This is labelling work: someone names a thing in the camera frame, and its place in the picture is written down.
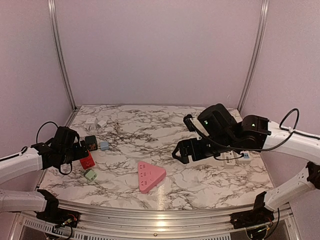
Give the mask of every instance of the wire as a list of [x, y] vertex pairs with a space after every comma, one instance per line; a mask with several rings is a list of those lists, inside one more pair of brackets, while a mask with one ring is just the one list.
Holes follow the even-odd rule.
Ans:
[[24, 146], [19, 153], [15, 154], [15, 155], [12, 155], [12, 156], [7, 156], [7, 157], [4, 157], [4, 158], [1, 158], [0, 162], [8, 160], [8, 159], [13, 159], [15, 157], [19, 157], [20, 155], [24, 154], [27, 150], [28, 150], [28, 147]]
[[73, 229], [73, 228], [72, 228], [72, 226], [71, 226], [71, 225], [69, 225], [69, 224], [66, 224], [66, 226], [69, 226], [69, 227], [70, 227], [70, 229], [71, 229], [70, 236], [68, 236], [68, 238], [66, 238], [66, 239], [65, 239], [65, 240], [69, 240], [69, 239], [71, 239], [72, 234], [74, 233], [74, 229]]
[[62, 171], [61, 171], [61, 167], [60, 167], [60, 168], [59, 168], [59, 173], [61, 173], [62, 175], [65, 175], [65, 176], [66, 176], [66, 175], [69, 175], [69, 174], [72, 172], [72, 162], [70, 162], [69, 164], [70, 164], [70, 172], [68, 172], [68, 173], [62, 172]]
[[45, 232], [44, 233], [44, 236], [45, 236], [45, 240], [61, 240], [62, 239], [62, 236], [60, 237], [56, 237], [56, 236], [47, 236], [47, 234]]
[[[288, 128], [285, 128], [282, 126], [282, 124], [284, 123], [284, 121], [290, 116], [290, 114], [292, 114], [293, 112], [296, 112], [297, 113], [297, 117], [299, 118], [299, 115], [300, 115], [300, 111], [298, 108], [294, 108], [292, 109], [290, 112], [287, 113], [287, 115], [285, 115], [285, 117], [282, 119], [282, 121], [280, 122], [280, 129], [281, 130], [284, 130], [284, 131], [287, 131], [289, 132], [290, 130]], [[294, 130], [293, 133], [297, 134], [297, 135], [300, 135], [300, 136], [303, 136], [303, 137], [307, 137], [307, 138], [311, 138], [311, 139], [316, 139], [316, 140], [320, 140], [320, 137], [318, 136], [314, 136], [314, 135], [310, 135], [310, 134], [305, 134], [305, 133], [302, 133], [302, 132], [299, 132], [299, 131], [296, 131]]]
[[[290, 112], [288, 112], [288, 113], [285, 115], [285, 117], [282, 119], [279, 127], [282, 127], [283, 122], [284, 122], [284, 121], [287, 119], [287, 117], [288, 117], [291, 113], [293, 113], [294, 111], [297, 111], [297, 115], [296, 115], [296, 119], [295, 119], [295, 123], [294, 123], [294, 128], [293, 128], [293, 129], [295, 129], [295, 127], [296, 127], [297, 124], [298, 124], [299, 115], [300, 115], [300, 114], [299, 114], [299, 110], [298, 110], [297, 108], [292, 109]], [[204, 139], [212, 142], [214, 145], [217, 145], [217, 146], [219, 146], [219, 147], [221, 147], [221, 148], [225, 148], [225, 149], [239, 150], [239, 151], [255, 151], [255, 152], [272, 151], [272, 150], [274, 150], [274, 149], [279, 148], [279, 147], [282, 146], [283, 144], [285, 144], [285, 143], [292, 137], [292, 135], [295, 133], [294, 131], [292, 131], [285, 140], [283, 140], [283, 141], [280, 142], [279, 144], [277, 144], [277, 145], [275, 145], [275, 146], [273, 146], [273, 147], [270, 147], [270, 148], [264, 148], [264, 149], [258, 149], [258, 148], [257, 148], [257, 149], [255, 149], [255, 148], [241, 148], [241, 147], [233, 147], [233, 146], [225, 146], [225, 145], [222, 145], [222, 144], [220, 144], [220, 143], [212, 140], [210, 137], [206, 136], [203, 132], [201, 132], [201, 131], [195, 126], [195, 124], [194, 124], [192, 121], [190, 121], [190, 123], [192, 124], [194, 130], [195, 130], [202, 138], [204, 138]]]
[[220, 159], [220, 158], [217, 158], [217, 157], [215, 157], [215, 156], [213, 156], [213, 158], [214, 158], [215, 160], [218, 160], [218, 161], [225, 161], [225, 160], [241, 159], [241, 158], [243, 158], [244, 156], [245, 156], [245, 154], [244, 154], [244, 153], [241, 153], [240, 156], [234, 157], [234, 158]]
[[72, 216], [72, 217], [73, 217], [73, 221], [74, 221], [74, 222], [77, 221], [77, 218], [75, 217], [75, 215], [73, 215], [73, 214], [68, 214], [67, 216]]
[[35, 138], [36, 143], [38, 143], [38, 137], [39, 137], [40, 130], [47, 124], [54, 124], [56, 126], [56, 128], [58, 128], [58, 125], [54, 121], [47, 121], [44, 124], [42, 124], [41, 127], [39, 128], [38, 132], [36, 133], [36, 138]]
[[272, 229], [272, 231], [271, 231], [271, 232], [269, 233], [269, 235], [266, 236], [264, 239], [270, 238], [270, 236], [275, 232], [276, 228], [278, 227], [279, 221], [280, 221], [280, 210], [279, 210], [279, 208], [278, 208], [278, 220], [276, 221], [276, 224], [275, 224], [274, 228]]
[[270, 217], [267, 217], [267, 219], [270, 221], [270, 228], [274, 225], [274, 222], [271, 220]]

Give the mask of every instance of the power strip socket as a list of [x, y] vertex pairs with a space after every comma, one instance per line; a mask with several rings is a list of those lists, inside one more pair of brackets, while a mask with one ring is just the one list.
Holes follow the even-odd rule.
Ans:
[[242, 154], [244, 155], [241, 158], [236, 159], [236, 163], [239, 165], [248, 165], [251, 163], [251, 161], [253, 160], [252, 157], [250, 156], [250, 153], [248, 151], [243, 151]]
[[144, 161], [138, 162], [139, 189], [143, 194], [149, 192], [166, 176], [166, 170]]
[[235, 154], [233, 151], [227, 151], [221, 154], [221, 158], [225, 159], [223, 161], [223, 166], [226, 169], [233, 169], [236, 165], [236, 161], [234, 160]]

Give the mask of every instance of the light blue cube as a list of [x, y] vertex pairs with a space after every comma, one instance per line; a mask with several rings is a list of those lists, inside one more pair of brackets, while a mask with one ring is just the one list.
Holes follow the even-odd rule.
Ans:
[[100, 149], [102, 151], [108, 150], [109, 149], [109, 143], [107, 141], [102, 141], [100, 143]]

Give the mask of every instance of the red cube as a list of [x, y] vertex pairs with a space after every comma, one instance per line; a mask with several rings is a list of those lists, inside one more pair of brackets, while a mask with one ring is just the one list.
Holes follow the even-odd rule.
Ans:
[[91, 153], [88, 151], [89, 156], [80, 159], [80, 163], [83, 167], [84, 170], [89, 169], [91, 167], [93, 167], [95, 164], [95, 161], [93, 160]]

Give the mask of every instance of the pink triangular power strip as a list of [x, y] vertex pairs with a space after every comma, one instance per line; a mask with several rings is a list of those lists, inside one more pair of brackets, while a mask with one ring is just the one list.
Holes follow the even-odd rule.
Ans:
[[140, 192], [146, 194], [162, 179], [165, 178], [167, 172], [164, 168], [154, 166], [144, 161], [138, 162], [138, 180]]

